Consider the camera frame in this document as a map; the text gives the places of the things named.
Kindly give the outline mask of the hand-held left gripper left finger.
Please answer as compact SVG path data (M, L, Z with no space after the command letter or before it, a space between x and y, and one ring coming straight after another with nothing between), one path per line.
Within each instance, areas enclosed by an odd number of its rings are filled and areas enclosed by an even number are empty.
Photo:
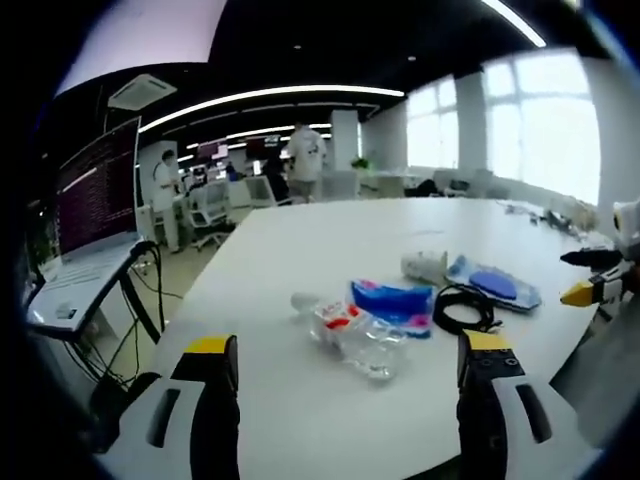
M238 388L237 337L192 341L170 374L134 383L103 465L115 479L238 479Z

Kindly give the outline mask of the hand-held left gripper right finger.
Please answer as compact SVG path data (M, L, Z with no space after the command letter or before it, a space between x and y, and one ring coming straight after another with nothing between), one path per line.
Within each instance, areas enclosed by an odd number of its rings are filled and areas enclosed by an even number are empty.
M601 454L571 405L526 374L498 334L462 331L458 391L461 479L578 479Z

